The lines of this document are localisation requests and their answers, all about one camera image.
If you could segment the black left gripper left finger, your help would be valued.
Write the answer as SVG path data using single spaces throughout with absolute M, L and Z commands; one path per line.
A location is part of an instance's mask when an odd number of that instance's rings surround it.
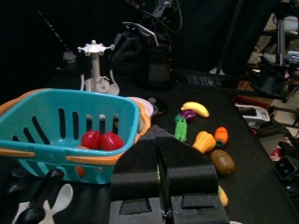
M 116 161 L 110 177 L 109 224 L 164 224 L 149 128 Z

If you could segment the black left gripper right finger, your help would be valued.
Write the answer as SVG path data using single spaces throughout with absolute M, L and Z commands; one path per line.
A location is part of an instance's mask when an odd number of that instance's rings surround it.
M 154 128 L 161 201 L 166 224 L 229 224 L 216 170 L 205 156 Z

